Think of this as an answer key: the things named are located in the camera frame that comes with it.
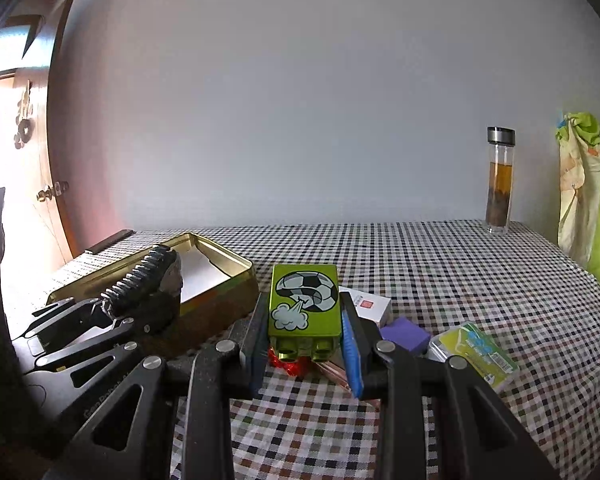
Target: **door handle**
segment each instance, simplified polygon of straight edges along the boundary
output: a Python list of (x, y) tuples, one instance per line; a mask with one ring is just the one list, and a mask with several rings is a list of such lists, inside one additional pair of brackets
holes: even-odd
[(69, 183), (65, 180), (59, 180), (54, 183), (54, 186), (45, 186), (45, 189), (41, 189), (36, 198), (38, 202), (44, 202), (45, 200), (51, 200), (55, 196), (60, 196), (62, 193), (69, 190)]

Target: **gray wall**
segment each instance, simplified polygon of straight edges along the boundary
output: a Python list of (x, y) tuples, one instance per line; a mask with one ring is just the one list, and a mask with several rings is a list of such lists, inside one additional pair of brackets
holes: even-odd
[(54, 159), (84, 244), (480, 218), (489, 124), (518, 131), (513, 218), (553, 239), (558, 110), (600, 118), (585, 0), (75, 0), (59, 67)]

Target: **barcode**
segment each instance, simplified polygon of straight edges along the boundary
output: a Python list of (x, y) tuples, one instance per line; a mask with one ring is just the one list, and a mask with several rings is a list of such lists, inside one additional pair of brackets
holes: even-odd
[(509, 363), (507, 363), (507, 360), (500, 354), (490, 354), (489, 357), (493, 359), (493, 362), (496, 363), (504, 373), (512, 373), (513, 368)]

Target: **amber liquid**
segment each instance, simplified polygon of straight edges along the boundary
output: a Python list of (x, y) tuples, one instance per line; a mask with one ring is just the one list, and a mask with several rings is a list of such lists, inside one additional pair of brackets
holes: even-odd
[(512, 174), (513, 166), (509, 164), (492, 162), (489, 166), (489, 195), (485, 218), (489, 225), (497, 227), (507, 225)]

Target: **wooden door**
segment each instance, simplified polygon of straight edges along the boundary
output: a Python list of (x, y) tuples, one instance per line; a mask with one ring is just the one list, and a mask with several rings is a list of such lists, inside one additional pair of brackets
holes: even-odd
[[(18, 292), (13, 298), (16, 303), (17, 296), (36, 290), (50, 273), (72, 259), (65, 234), (69, 228), (61, 215), (61, 194), (67, 192), (67, 184), (57, 182), (51, 174), (47, 139), (53, 133), (46, 128), (49, 70), (58, 56), (72, 1), (65, 0), (48, 17), (13, 80), (18, 101), (10, 119), (14, 135), (11, 149), (17, 183), (12, 185), (13, 201), (9, 188), (5, 198), (2, 281), (4, 299), (14, 292), (6, 286), (12, 286)], [(25, 310), (30, 312), (30, 305), (23, 305)]]

